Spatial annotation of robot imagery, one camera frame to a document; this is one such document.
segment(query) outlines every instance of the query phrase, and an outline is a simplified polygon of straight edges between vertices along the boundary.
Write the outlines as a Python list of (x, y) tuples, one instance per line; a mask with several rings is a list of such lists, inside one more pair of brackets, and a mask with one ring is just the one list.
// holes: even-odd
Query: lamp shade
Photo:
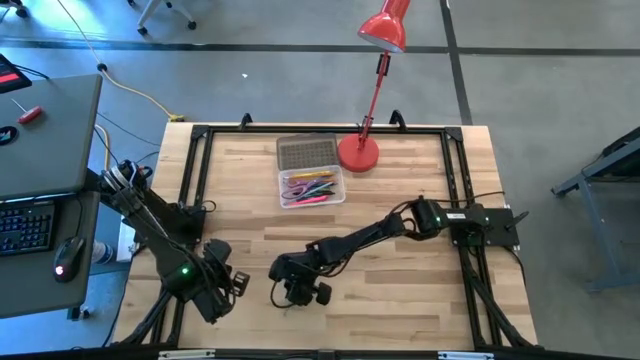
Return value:
[(372, 16), (358, 30), (358, 35), (387, 51), (404, 52), (406, 36), (402, 20), (410, 0), (385, 0), (380, 13)]

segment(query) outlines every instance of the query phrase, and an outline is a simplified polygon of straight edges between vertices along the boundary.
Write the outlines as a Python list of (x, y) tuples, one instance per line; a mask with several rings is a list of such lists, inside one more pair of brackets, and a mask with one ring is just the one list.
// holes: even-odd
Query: red lamp base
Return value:
[(338, 145), (340, 165), (351, 172), (369, 171), (378, 163), (380, 150), (375, 140), (366, 138), (362, 149), (358, 149), (359, 144), (359, 134), (351, 134), (345, 136)]

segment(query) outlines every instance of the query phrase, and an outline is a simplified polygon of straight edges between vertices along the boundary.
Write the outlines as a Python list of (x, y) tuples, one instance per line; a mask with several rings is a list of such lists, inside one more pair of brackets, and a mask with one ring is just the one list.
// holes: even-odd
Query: chair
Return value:
[[(147, 6), (144, 8), (144, 11), (142, 12), (142, 16), (140, 16), (140, 19), (138, 19), (138, 32), (140, 33), (140, 35), (147, 34), (148, 31), (147, 31), (147, 28), (144, 27), (144, 23), (147, 21), (147, 19), (149, 19), (151, 14), (153, 14), (153, 12), (156, 11), (156, 8), (158, 7), (158, 5), (160, 5), (161, 1), (164, 1), (169, 9), (175, 8), (182, 15), (184, 15), (184, 17), (186, 17), (187, 20), (189, 20), (189, 22), (187, 23), (187, 28), (189, 28), (189, 30), (195, 30), (197, 26), (196, 22), (193, 20), (193, 16), (191, 16), (191, 14), (187, 11), (187, 9), (182, 5), (182, 0), (173, 0), (173, 2), (169, 0), (149, 0), (149, 2), (147, 3)], [(134, 0), (127, 0), (127, 2), (131, 6), (135, 5)]]
[(22, 5), (22, 1), (20, 0), (0, 0), (1, 8), (16, 8), (16, 15), (21, 18), (29, 17), (29, 13), (27, 12), (27, 7)]

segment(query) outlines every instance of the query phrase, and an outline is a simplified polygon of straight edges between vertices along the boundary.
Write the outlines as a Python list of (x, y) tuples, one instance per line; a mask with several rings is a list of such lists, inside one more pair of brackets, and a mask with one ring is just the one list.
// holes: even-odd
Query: clear plastic container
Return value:
[[(329, 199), (323, 202), (302, 204), (302, 205), (288, 205), (289, 202), (295, 202), (295, 200), (282, 198), (282, 193), (289, 189), (289, 187), (286, 184), (286, 181), (288, 181), (287, 178), (295, 174), (311, 173), (311, 172), (319, 172), (319, 171), (331, 171), (334, 173), (333, 177), (336, 180), (336, 184), (331, 186), (330, 189), (335, 194), (329, 195)], [(347, 192), (344, 187), (344, 179), (342, 178), (342, 168), (339, 165), (329, 165), (329, 166), (321, 166), (321, 167), (307, 168), (307, 169), (291, 169), (291, 170), (280, 171), (278, 173), (278, 186), (280, 188), (280, 193), (278, 194), (280, 197), (280, 206), (282, 206), (284, 209), (297, 209), (297, 208), (310, 207), (310, 206), (339, 204), (341, 202), (344, 202), (344, 200), (347, 197)]]

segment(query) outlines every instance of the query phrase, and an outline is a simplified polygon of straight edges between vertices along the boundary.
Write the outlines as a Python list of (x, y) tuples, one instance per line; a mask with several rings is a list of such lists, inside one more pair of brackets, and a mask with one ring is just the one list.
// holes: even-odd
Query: computer mouse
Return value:
[(84, 244), (83, 238), (72, 237), (58, 246), (56, 255), (53, 257), (53, 277), (57, 282), (69, 282), (76, 277), (80, 269)]

